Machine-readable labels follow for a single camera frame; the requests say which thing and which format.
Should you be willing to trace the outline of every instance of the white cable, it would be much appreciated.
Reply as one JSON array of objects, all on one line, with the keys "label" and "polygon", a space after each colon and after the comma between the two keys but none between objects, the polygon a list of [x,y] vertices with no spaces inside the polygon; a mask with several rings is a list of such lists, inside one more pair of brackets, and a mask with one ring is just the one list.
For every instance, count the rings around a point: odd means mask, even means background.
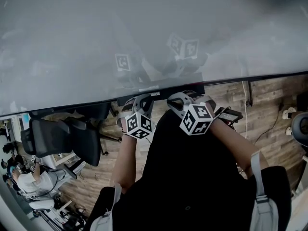
[{"label": "white cable", "polygon": [[247,102],[247,96],[246,96],[246,91],[245,91],[245,87],[244,87],[244,82],[242,81],[242,84],[243,84],[243,90],[244,90],[244,94],[245,94],[245,116],[246,116],[246,129],[245,129],[245,139],[247,139],[247,110],[246,110],[246,102]]}]

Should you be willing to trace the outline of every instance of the wooden floor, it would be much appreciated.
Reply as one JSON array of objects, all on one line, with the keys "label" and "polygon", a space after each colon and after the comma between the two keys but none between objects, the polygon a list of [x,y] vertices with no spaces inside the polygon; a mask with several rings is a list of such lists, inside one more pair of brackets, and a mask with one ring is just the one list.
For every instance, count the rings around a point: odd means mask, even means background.
[{"label": "wooden floor", "polygon": [[[249,97],[248,86],[245,86]],[[278,115],[273,130],[263,135],[256,146],[268,160],[270,166],[280,165],[286,168],[291,188],[298,182],[303,167],[302,156],[305,154],[301,146],[292,136],[286,136],[285,130],[291,125],[291,120],[282,119],[282,111],[278,114],[280,103],[284,109],[296,105],[296,96],[308,90],[308,76],[285,77],[278,79],[252,82],[253,107],[247,107],[247,139],[255,143],[260,134],[271,128]],[[245,94],[242,82],[221,84],[205,87],[205,93],[215,100],[218,106],[231,106],[233,110],[241,111],[244,118],[235,124],[236,130],[245,136]],[[152,112],[152,120],[157,122],[168,109],[166,101],[156,101]],[[102,132],[113,136],[121,136],[121,130],[115,125],[116,118],[111,115],[104,123]],[[100,193],[100,190],[109,185],[111,172],[115,164],[119,143],[102,140],[102,146],[109,155],[102,156],[97,167],[86,165],[77,180],[71,180],[61,187],[65,199],[70,199],[76,206],[85,208],[90,214]],[[146,139],[137,143],[136,162],[137,179],[142,175],[146,163],[149,142]]]}]

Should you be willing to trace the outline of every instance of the white sneaker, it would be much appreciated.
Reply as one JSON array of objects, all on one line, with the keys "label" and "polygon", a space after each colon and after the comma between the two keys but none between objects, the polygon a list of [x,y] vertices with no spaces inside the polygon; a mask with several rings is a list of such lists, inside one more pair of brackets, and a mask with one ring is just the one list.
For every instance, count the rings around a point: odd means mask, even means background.
[{"label": "white sneaker", "polygon": [[296,112],[296,109],[293,108],[293,107],[290,107],[290,108],[288,108],[287,110],[284,110],[284,111],[283,111],[283,113],[282,113],[282,118],[283,118],[284,120],[290,119],[290,118],[288,118],[289,113],[294,113],[294,112]]},{"label": "white sneaker", "polygon": [[287,130],[285,131],[286,135],[292,135],[292,128],[288,127]]}]

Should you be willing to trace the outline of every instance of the gray strap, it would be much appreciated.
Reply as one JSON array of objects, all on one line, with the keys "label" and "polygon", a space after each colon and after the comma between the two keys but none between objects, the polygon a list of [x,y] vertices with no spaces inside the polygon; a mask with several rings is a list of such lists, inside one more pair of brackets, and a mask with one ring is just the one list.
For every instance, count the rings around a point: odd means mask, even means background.
[{"label": "gray strap", "polygon": [[260,151],[257,151],[251,155],[251,169],[257,182],[257,197],[265,195],[260,168]]}]

